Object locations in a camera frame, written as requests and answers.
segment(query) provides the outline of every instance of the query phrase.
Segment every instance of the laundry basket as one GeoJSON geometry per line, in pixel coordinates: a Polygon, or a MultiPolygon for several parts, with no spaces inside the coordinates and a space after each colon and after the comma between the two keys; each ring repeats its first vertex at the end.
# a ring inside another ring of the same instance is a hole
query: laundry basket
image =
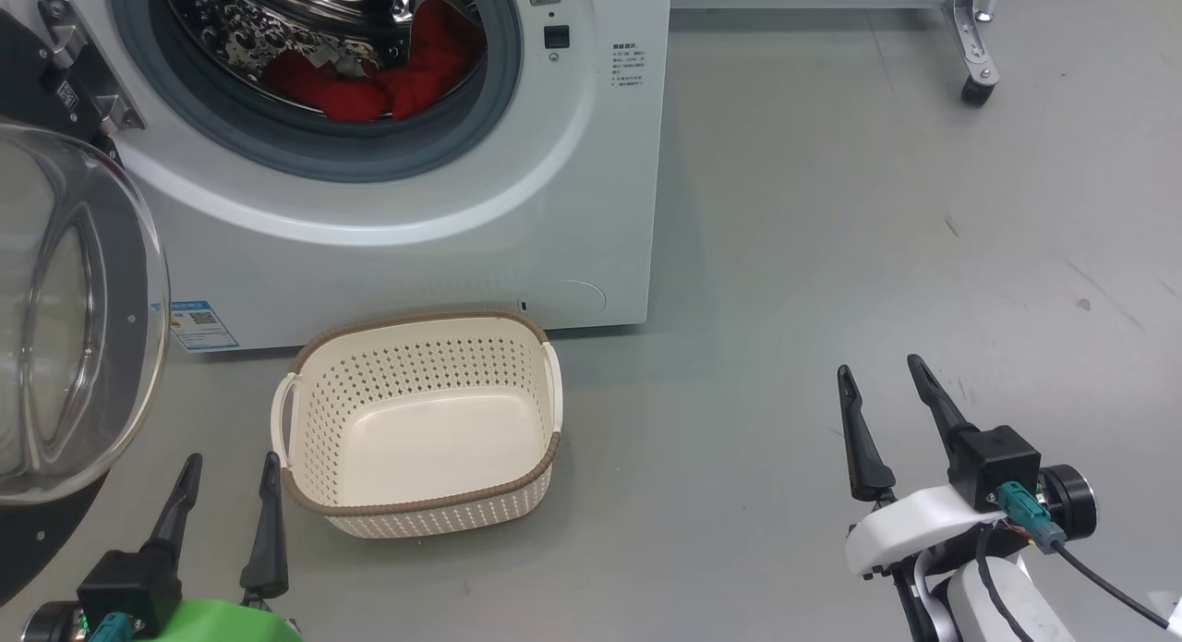
{"type": "Polygon", "coordinates": [[[271,409],[292,498],[359,538],[525,515],[550,486],[561,428],[554,350],[507,311],[330,331],[299,352],[271,409]]]}

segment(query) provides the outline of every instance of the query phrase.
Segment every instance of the front-loading washing machine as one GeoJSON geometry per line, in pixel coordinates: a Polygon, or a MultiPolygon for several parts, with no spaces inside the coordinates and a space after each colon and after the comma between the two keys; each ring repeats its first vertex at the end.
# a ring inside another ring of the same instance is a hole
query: front-loading washing machine
{"type": "Polygon", "coordinates": [[[422,306],[645,320],[670,0],[455,0],[483,57],[404,119],[330,121],[259,85],[277,50],[405,60],[413,1],[0,0],[148,201],[186,349],[422,306]]]}

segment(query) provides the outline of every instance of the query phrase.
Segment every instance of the cable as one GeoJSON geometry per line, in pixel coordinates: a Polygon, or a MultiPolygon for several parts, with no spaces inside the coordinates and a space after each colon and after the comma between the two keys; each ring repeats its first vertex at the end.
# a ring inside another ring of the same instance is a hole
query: cable
{"type": "Polygon", "coordinates": [[[1096,575],[1096,571],[1093,571],[1089,566],[1085,566],[1083,562],[1080,562],[1079,559],[1077,559],[1074,557],[1074,555],[1072,555],[1071,552],[1069,552],[1067,549],[1063,546],[1063,542],[1060,542],[1060,540],[1052,542],[1051,543],[1051,547],[1054,549],[1054,551],[1058,552],[1060,557],[1063,557],[1064,559],[1067,559],[1069,564],[1071,564],[1072,566],[1076,566],[1077,571],[1080,571],[1082,573],[1084,573],[1084,577],[1086,577],[1087,579],[1095,582],[1097,586],[1099,586],[1104,591],[1108,591],[1109,595],[1111,595],[1112,597],[1115,597],[1117,601],[1121,601],[1122,603],[1124,603],[1124,604],[1129,605],[1130,608],[1132,608],[1132,610],[1135,612],[1137,612],[1138,615],[1141,615],[1141,616],[1148,618],[1149,621],[1154,622],[1154,625],[1156,625],[1158,628],[1167,628],[1167,629],[1170,627],[1170,622],[1165,621],[1164,617],[1162,617],[1161,615],[1158,615],[1154,610],[1150,610],[1145,605],[1142,605],[1141,603],[1134,601],[1132,597],[1129,596],[1126,592],[1119,591],[1119,589],[1116,588],[1116,586],[1111,586],[1111,584],[1109,584],[1109,582],[1106,579],[1104,579],[1103,577],[1096,575]]]}
{"type": "Polygon", "coordinates": [[[1026,540],[1034,540],[1034,537],[1032,537],[1031,532],[1026,531],[1025,527],[1020,527],[1018,525],[1011,524],[1008,519],[1001,520],[1001,524],[1006,525],[1006,528],[1008,528],[1009,531],[1017,533],[1018,536],[1021,536],[1026,540]]]}
{"type": "Polygon", "coordinates": [[[993,576],[989,575],[989,562],[986,555],[986,550],[989,546],[989,536],[993,533],[993,526],[988,525],[981,531],[981,536],[976,537],[976,569],[981,573],[981,582],[985,584],[985,590],[989,594],[989,599],[993,601],[993,608],[998,609],[998,614],[1001,618],[1006,620],[1009,624],[1009,630],[1014,631],[1020,642],[1034,642],[1031,640],[1030,635],[1022,630],[1021,624],[1018,624],[1018,620],[1014,615],[1009,614],[1009,609],[1006,604],[1001,602],[1001,595],[998,594],[998,586],[993,583],[993,576]]]}

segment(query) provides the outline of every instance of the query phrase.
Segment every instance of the brown basket rim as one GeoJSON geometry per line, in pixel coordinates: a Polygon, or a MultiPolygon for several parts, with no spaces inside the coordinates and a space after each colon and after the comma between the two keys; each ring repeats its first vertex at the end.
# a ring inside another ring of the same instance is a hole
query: brown basket rim
{"type": "Polygon", "coordinates": [[[541,478],[541,474],[546,473],[546,469],[554,463],[554,456],[558,455],[558,445],[561,443],[563,433],[556,432],[550,435],[550,447],[546,448],[545,455],[543,455],[541,461],[526,475],[515,479],[512,482],[506,482],[504,485],[498,485],[493,487],[486,487],[485,489],[478,489],[475,492],[468,492],[465,494],[455,494],[452,497],[441,497],[437,499],[426,499],[423,501],[409,501],[405,504],[387,504],[382,506],[325,506],[323,504],[317,504],[300,491],[299,486],[296,484],[296,474],[292,473],[291,468],[284,469],[284,485],[287,487],[287,492],[296,499],[296,502],[300,506],[312,511],[313,513],[330,517],[330,518],[368,518],[378,515],[401,515],[405,513],[422,513],[426,511],[435,511],[439,508],[452,508],[455,506],[465,506],[468,504],[475,504],[476,501],[483,501],[485,499],[493,499],[496,497],[505,497],[506,494],[512,494],[515,491],[528,487],[533,481],[541,478]]]}
{"type": "Polygon", "coordinates": [[[312,352],[329,344],[333,339],[340,338],[342,336],[350,336],[353,333],[362,333],[363,331],[372,331],[378,329],[389,329],[392,326],[404,326],[409,323],[429,323],[429,322],[446,322],[450,319],[509,319],[511,322],[520,323],[522,326],[530,329],[534,336],[537,336],[540,344],[550,342],[546,331],[541,330],[532,318],[526,317],[526,314],[520,314],[512,310],[499,309],[499,306],[476,306],[475,309],[455,309],[455,310],[431,310],[429,312],[418,312],[415,314],[401,314],[400,317],[391,317],[388,319],[376,319],[374,322],[362,322],[351,323],[348,326],[342,326],[339,329],[323,331],[316,339],[307,343],[307,346],[300,349],[296,355],[296,361],[292,363],[291,371],[293,374],[300,374],[304,365],[307,364],[309,358],[312,357],[312,352]]]}
{"type": "MultiPolygon", "coordinates": [[[[546,332],[541,330],[535,322],[514,312],[512,310],[499,309],[499,306],[473,306],[473,309],[454,309],[454,310],[434,310],[429,312],[418,312],[414,314],[401,314],[400,317],[392,317],[388,319],[378,319],[374,322],[363,323],[351,323],[348,326],[342,326],[336,330],[325,331],[324,333],[317,336],[316,339],[307,343],[307,346],[300,350],[296,356],[296,361],[292,363],[291,371],[293,374],[300,374],[304,365],[307,364],[309,358],[312,357],[312,352],[325,344],[332,342],[333,339],[340,338],[342,336],[349,336],[353,333],[359,333],[359,331],[371,331],[377,329],[388,329],[391,326],[402,326],[407,323],[427,323],[427,322],[440,322],[448,319],[508,319],[512,322],[520,323],[522,326],[530,329],[534,336],[537,336],[538,342],[545,344],[550,342],[546,332]]],[[[376,517],[376,515],[397,515],[405,513],[422,513],[424,511],[434,511],[437,508],[452,508],[454,506],[465,506],[468,504],[475,504],[476,501],[482,501],[485,499],[492,499],[495,497],[502,497],[506,494],[512,494],[524,487],[527,487],[537,479],[541,478],[541,474],[546,473],[546,469],[553,465],[554,456],[558,455],[558,445],[561,442],[561,432],[556,432],[550,435],[550,446],[546,448],[546,453],[541,456],[541,461],[538,462],[530,473],[515,479],[514,481],[506,482],[504,485],[496,485],[493,487],[486,487],[485,489],[478,489],[474,492],[467,492],[463,494],[455,494],[452,497],[441,497],[437,499],[427,499],[423,501],[409,501],[404,504],[387,504],[379,506],[325,506],[325,504],[318,504],[304,494],[304,491],[299,488],[296,482],[296,474],[292,473],[291,467],[284,468],[284,485],[287,487],[287,492],[296,499],[296,502],[312,511],[313,513],[333,517],[333,518],[362,518],[362,517],[376,517]]]]}

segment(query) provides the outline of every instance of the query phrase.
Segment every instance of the connector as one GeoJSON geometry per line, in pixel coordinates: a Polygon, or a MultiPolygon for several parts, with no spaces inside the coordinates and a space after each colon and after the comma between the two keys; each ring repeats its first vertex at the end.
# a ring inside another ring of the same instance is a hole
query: connector
{"type": "Polygon", "coordinates": [[[136,634],[131,617],[123,612],[111,612],[103,618],[103,623],[90,636],[91,642],[131,642],[136,634]]]}
{"type": "Polygon", "coordinates": [[[1030,532],[1031,538],[1044,555],[1054,552],[1051,544],[1056,540],[1067,542],[1067,533],[1054,524],[1051,513],[1039,505],[1038,499],[1026,487],[1009,481],[998,488],[998,507],[1018,526],[1030,532]]]}

